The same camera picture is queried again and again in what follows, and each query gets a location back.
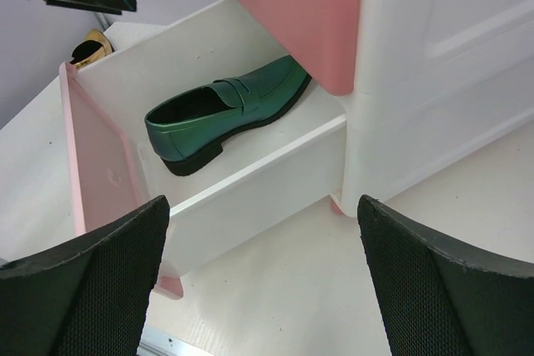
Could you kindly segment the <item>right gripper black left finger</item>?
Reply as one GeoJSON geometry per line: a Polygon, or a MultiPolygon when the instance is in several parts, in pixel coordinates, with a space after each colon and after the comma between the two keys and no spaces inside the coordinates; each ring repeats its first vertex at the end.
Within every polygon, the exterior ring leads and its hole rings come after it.
{"type": "Polygon", "coordinates": [[[158,196],[1,267],[3,355],[135,355],[169,226],[158,196]]]}

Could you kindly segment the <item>light pink drawer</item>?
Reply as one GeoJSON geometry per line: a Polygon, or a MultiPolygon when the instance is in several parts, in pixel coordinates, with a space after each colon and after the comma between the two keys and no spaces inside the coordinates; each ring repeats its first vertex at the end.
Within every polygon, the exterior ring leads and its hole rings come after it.
{"type": "Polygon", "coordinates": [[[156,289],[341,187],[346,121],[317,83],[283,111],[285,50],[235,0],[222,0],[59,82],[74,227],[100,228],[164,195],[170,222],[156,289]]]}

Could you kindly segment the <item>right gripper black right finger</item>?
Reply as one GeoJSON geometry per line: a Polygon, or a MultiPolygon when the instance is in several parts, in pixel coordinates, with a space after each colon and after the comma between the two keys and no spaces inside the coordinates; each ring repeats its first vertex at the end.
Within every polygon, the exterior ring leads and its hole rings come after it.
{"type": "Polygon", "coordinates": [[[531,355],[533,266],[364,195],[358,224],[394,355],[531,355]]]}

